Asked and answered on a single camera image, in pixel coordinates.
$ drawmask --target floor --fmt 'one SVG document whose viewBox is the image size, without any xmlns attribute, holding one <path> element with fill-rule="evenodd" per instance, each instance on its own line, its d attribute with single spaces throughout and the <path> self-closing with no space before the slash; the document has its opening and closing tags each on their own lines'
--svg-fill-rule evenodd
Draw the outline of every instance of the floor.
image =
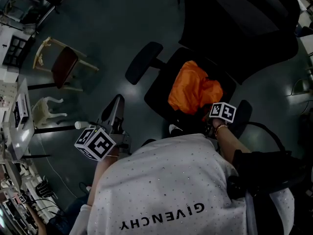
<svg viewBox="0 0 313 235">
<path fill-rule="evenodd" d="M 83 93 L 56 88 L 34 90 L 30 91 L 31 104 L 45 96 L 63 98 L 64 103 L 52 103 L 51 108 L 68 113 L 67 118 L 57 120 L 59 125 L 69 125 L 77 120 L 96 120 L 114 96 L 122 94 L 126 100 L 123 128 L 132 137 L 132 151 L 147 139 L 161 139 L 168 123 L 143 100 L 157 70 L 148 69 L 136 86 L 127 82 L 124 74 L 135 55 L 150 41 L 164 46 L 159 56 L 164 62 L 180 47 L 183 0 L 180 6 L 177 0 L 65 0 L 59 11 L 60 14 L 52 13 L 45 21 L 23 64 L 21 77 L 25 76 L 29 85 L 52 82 L 49 73 L 32 69 L 35 53 L 48 36 L 87 54 L 88 61 L 100 71 L 95 74 L 79 67 L 75 75 Z M 44 58 L 46 67 L 52 65 L 55 55 L 57 50 L 51 47 Z M 305 77 L 304 69 L 308 66 L 300 43 L 295 57 L 265 68 L 238 85 L 230 102 L 238 106 L 246 99 L 253 107 L 251 120 L 265 124 L 298 157 L 303 150 L 297 145 L 297 119 L 306 106 L 303 101 L 308 98 L 288 95 L 293 84 Z M 49 180 L 61 208 L 84 195 L 80 182 L 92 183 L 96 163 L 86 159 L 73 145 L 80 133 L 72 130 L 36 135 L 29 146 L 31 154 L 52 155 L 48 160 L 37 159 L 35 165 Z M 247 127 L 241 140 L 254 151 L 277 150 L 271 138 L 257 127 Z"/>
</svg>

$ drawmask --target orange cloth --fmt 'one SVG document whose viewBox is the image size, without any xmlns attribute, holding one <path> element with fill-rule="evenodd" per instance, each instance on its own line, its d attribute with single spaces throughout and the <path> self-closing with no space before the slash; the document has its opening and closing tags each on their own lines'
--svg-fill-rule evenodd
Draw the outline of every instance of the orange cloth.
<svg viewBox="0 0 313 235">
<path fill-rule="evenodd" d="M 217 103 L 223 96 L 218 81 L 209 80 L 196 62 L 188 61 L 180 69 L 173 84 L 168 103 L 173 109 L 195 114 L 205 104 Z"/>
</svg>

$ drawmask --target brown chair seat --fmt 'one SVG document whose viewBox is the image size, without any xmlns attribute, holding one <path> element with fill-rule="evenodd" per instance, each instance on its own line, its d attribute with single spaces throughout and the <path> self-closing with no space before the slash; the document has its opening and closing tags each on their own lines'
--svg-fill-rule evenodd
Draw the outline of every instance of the brown chair seat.
<svg viewBox="0 0 313 235">
<path fill-rule="evenodd" d="M 58 89 L 64 85 L 77 61 L 78 56 L 71 48 L 65 47 L 61 51 L 51 70 L 54 83 Z"/>
</svg>

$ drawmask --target background person's arm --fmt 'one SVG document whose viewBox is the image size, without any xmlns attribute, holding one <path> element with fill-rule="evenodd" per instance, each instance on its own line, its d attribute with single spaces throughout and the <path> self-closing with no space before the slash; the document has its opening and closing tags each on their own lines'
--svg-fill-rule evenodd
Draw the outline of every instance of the background person's arm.
<svg viewBox="0 0 313 235">
<path fill-rule="evenodd" d="M 119 152 L 119 149 L 117 147 L 114 147 L 112 152 L 110 152 L 110 155 L 117 156 Z M 98 182 L 103 175 L 103 173 L 113 164 L 117 161 L 117 158 L 114 157 L 106 157 L 103 161 L 98 162 L 96 171 L 94 173 L 94 178 L 92 182 L 92 187 L 89 193 L 89 198 L 87 201 L 87 204 L 92 206 L 94 202 L 94 197 L 96 194 L 96 188 L 98 185 Z"/>
<path fill-rule="evenodd" d="M 38 227 L 38 235 L 47 235 L 47 231 L 45 229 L 45 224 L 40 219 L 37 212 L 28 203 L 25 203 L 25 205 L 26 205 L 27 209 L 29 210 L 29 213 L 33 217 L 33 219 L 34 219 L 34 221 Z"/>
<path fill-rule="evenodd" d="M 219 118 L 213 119 L 213 126 L 217 128 L 224 122 Z M 234 159 L 235 150 L 241 150 L 242 152 L 250 152 L 226 127 L 221 127 L 216 135 L 217 141 L 221 147 L 224 158 L 232 164 Z"/>
</svg>

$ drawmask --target shoe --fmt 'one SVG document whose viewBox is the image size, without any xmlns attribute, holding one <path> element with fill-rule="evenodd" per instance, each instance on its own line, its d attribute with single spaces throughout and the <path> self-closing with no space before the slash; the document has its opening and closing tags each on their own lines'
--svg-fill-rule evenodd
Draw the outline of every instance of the shoe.
<svg viewBox="0 0 313 235">
<path fill-rule="evenodd" d="M 178 130 L 181 130 L 181 131 L 182 131 L 182 129 L 178 128 L 176 125 L 173 125 L 173 124 L 170 124 L 170 126 L 169 126 L 168 129 L 169 129 L 169 131 L 170 131 L 170 134 L 171 134 L 172 131 L 175 130 L 175 129 L 178 129 Z"/>
</svg>

